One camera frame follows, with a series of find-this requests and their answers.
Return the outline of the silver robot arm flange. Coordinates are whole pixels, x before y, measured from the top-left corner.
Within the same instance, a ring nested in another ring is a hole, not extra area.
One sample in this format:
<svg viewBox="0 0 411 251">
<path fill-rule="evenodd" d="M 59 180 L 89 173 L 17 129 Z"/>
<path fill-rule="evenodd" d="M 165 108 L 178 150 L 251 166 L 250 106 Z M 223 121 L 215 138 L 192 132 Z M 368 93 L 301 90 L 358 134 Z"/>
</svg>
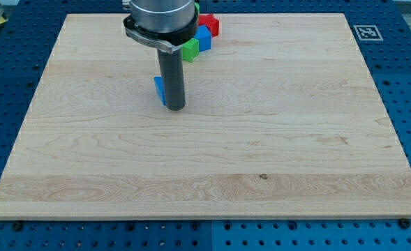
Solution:
<svg viewBox="0 0 411 251">
<path fill-rule="evenodd" d="M 196 33 L 199 11 L 194 0 L 123 0 L 129 12 L 126 35 L 137 43 L 174 54 Z"/>
</svg>

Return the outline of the green block behind arm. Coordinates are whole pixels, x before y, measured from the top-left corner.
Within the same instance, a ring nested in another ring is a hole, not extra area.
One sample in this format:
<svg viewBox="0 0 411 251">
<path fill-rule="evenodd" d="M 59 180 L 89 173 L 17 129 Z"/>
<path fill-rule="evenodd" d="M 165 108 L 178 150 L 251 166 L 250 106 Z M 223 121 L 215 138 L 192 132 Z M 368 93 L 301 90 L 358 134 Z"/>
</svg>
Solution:
<svg viewBox="0 0 411 251">
<path fill-rule="evenodd" d="M 199 3 L 195 2 L 195 8 L 197 10 L 197 13 L 200 14 L 200 5 L 199 5 Z"/>
</svg>

